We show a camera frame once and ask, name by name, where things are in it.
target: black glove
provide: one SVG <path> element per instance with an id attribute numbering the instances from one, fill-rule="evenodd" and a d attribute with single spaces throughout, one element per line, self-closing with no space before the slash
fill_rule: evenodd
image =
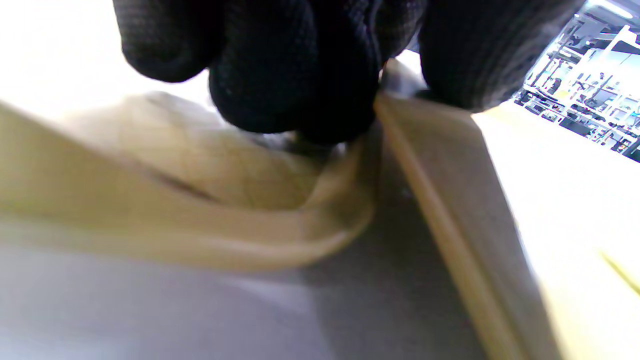
<path id="1" fill-rule="evenodd" d="M 185 81 L 209 68 L 224 118 L 257 133 L 350 140 L 374 119 L 384 62 L 420 31 L 437 99 L 506 100 L 584 0 L 113 0 L 127 61 Z"/>

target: finger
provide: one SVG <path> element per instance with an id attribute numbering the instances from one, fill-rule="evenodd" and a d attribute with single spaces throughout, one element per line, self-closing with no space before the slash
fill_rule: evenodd
<path id="1" fill-rule="evenodd" d="M 483 111 L 509 99 L 584 0 L 430 0 L 419 34 L 434 96 Z"/>
<path id="2" fill-rule="evenodd" d="M 319 75 L 317 30 L 307 1 L 229 1 L 224 36 L 209 75 L 220 113 L 247 131 L 296 129 L 310 116 Z"/>
<path id="3" fill-rule="evenodd" d="M 399 55 L 416 34 L 427 6 L 426 0 L 384 0 L 376 14 L 380 56 L 387 61 Z"/>
<path id="4" fill-rule="evenodd" d="M 374 120 L 381 69 L 373 33 L 379 0 L 311 0 L 319 33 L 320 77 L 314 116 L 300 131 L 316 143 L 351 140 Z"/>
<path id="5" fill-rule="evenodd" d="M 222 48 L 222 0 L 113 0 L 122 52 L 140 74 L 181 82 Z"/>

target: gray surface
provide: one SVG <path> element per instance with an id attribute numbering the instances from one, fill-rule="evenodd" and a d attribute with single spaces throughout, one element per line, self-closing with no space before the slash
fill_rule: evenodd
<path id="1" fill-rule="evenodd" d="M 302 270 L 245 276 L 3 247 L 0 359 L 484 359 L 385 163 L 374 225 Z"/>

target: beige fabric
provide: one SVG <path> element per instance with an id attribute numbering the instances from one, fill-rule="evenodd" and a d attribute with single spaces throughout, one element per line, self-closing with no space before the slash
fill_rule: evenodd
<path id="1" fill-rule="evenodd" d="M 326 151 L 287 151 L 282 135 L 241 132 L 212 110 L 156 92 L 129 97 L 109 109 L 76 114 L 60 129 L 90 147 L 135 161 L 224 204 L 300 207 L 322 172 Z"/>
<path id="2" fill-rule="evenodd" d="M 265 270 L 317 261 L 347 245 L 372 218 L 378 163 L 375 138 L 363 137 L 334 148 L 324 167 L 318 165 L 322 171 L 314 174 L 315 185 L 305 192 L 296 188 L 308 194 L 306 199 L 295 199 L 297 208 L 293 208 L 293 201 L 274 201 L 290 191 L 278 193 L 275 188 L 269 189 L 273 198 L 259 199 L 247 207 L 230 195 L 240 191 L 234 188 L 236 181 L 244 177 L 258 181 L 264 174 L 258 171 L 270 169 L 243 168 L 237 179 L 227 183 L 234 190 L 207 190 L 211 196 L 203 196 L 190 188 L 192 179 L 209 181 L 210 175 L 225 175 L 230 170 L 213 166 L 215 161 L 181 167 L 192 160 L 189 157 L 182 163 L 168 161 L 171 152 L 167 144 L 185 153 L 194 149 L 180 142 L 186 140 L 186 134 L 184 138 L 177 135 L 185 129 L 179 123 L 153 123 L 118 137 L 118 129 L 126 132 L 133 128 L 119 128 L 114 121 L 122 109 L 141 111 L 145 121 L 162 118 L 133 101 L 127 106 L 69 116 L 59 123 L 56 133 L 38 125 L 33 117 L 0 107 L 0 241 L 192 266 Z M 221 131 L 221 142 L 235 136 Z M 90 144 L 93 150 L 69 138 Z M 102 141 L 89 141 L 92 138 Z M 236 146 L 239 140 L 229 143 Z M 156 145 L 165 148 L 156 149 Z M 271 161 L 268 152 L 245 145 L 250 149 L 249 158 L 263 154 L 257 155 L 262 156 L 259 161 Z M 245 154 L 244 150 L 234 151 L 239 158 Z M 131 161 L 136 157 L 139 162 Z M 235 161 L 222 163 L 237 165 Z M 254 193 L 249 196 L 254 201 Z M 256 209 L 256 203 L 276 209 Z"/>

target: gloved hand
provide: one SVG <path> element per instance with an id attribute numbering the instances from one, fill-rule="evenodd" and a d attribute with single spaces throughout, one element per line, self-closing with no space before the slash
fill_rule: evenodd
<path id="1" fill-rule="evenodd" d="M 384 62 L 421 28 L 422 72 L 440 101 L 481 111 L 522 86 L 584 0 L 113 0 L 140 74 L 209 68 L 224 118 L 256 133 L 350 140 L 374 119 Z"/>

